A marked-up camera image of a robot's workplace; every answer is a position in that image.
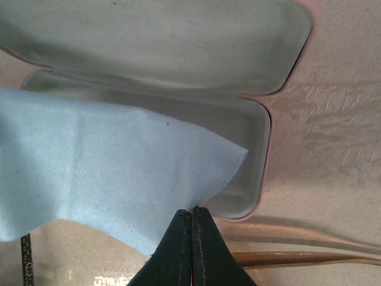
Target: black object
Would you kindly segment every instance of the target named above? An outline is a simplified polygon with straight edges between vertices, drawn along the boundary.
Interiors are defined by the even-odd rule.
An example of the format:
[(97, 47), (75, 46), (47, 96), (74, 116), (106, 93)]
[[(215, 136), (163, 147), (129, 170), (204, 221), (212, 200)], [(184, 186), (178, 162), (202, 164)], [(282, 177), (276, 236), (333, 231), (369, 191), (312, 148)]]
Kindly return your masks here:
[(21, 238), (21, 259), (23, 262), (23, 282), (24, 286), (35, 286), (33, 274), (32, 244), (30, 234)]
[(257, 286), (230, 254), (206, 208), (178, 210), (128, 286)]

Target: light blue cloth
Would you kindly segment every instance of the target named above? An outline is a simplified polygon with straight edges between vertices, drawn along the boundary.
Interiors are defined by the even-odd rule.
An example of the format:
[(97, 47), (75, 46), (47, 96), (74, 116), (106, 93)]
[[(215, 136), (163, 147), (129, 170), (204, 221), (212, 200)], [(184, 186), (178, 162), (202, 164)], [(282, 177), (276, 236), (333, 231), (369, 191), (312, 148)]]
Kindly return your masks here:
[(176, 210), (218, 193), (246, 152), (141, 108), (0, 89), (0, 240), (67, 219), (149, 256)]

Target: stitching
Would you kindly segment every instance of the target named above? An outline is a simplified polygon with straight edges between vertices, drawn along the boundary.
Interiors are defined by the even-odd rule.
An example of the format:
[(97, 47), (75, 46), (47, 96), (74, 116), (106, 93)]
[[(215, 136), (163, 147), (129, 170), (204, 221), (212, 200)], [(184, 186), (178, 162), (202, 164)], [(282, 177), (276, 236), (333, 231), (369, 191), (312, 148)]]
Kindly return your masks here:
[(202, 265), (202, 276), (204, 277), (204, 286), (206, 286), (207, 284), (207, 279), (205, 277), (205, 265), (204, 265), (204, 255), (202, 253), (202, 245), (201, 245), (201, 230), (200, 230), (200, 220), (201, 220), (201, 215), (200, 215), (200, 208), (198, 208), (198, 224), (197, 224), (197, 228), (198, 228), (198, 239), (199, 239), (199, 243), (200, 243), (200, 253), (201, 253), (201, 265)]
[(183, 269), (183, 258), (184, 258), (184, 249), (185, 249), (185, 234), (186, 234), (186, 218), (184, 217), (183, 249), (181, 250), (180, 273), (179, 273), (179, 280), (177, 282), (178, 285), (180, 285), (181, 271)]

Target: eyeglass case lid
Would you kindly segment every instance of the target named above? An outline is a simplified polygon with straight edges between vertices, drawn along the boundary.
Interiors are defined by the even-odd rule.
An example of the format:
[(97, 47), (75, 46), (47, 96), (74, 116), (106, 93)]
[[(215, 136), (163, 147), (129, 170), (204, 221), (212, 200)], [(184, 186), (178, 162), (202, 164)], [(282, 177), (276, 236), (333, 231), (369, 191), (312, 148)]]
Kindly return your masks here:
[(312, 26), (281, 0), (0, 2), (0, 45), (27, 61), (233, 94), (279, 90)]

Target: black patterned strip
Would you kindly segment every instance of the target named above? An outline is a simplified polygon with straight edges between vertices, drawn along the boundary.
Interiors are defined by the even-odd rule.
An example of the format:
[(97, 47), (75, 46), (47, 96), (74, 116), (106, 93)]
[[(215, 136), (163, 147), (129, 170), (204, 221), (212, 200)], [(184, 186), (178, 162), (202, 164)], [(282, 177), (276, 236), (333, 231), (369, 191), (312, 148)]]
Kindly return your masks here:
[(21, 238), (21, 255), (23, 259), (22, 261), (24, 286), (35, 286), (30, 234), (27, 234), (26, 236)]

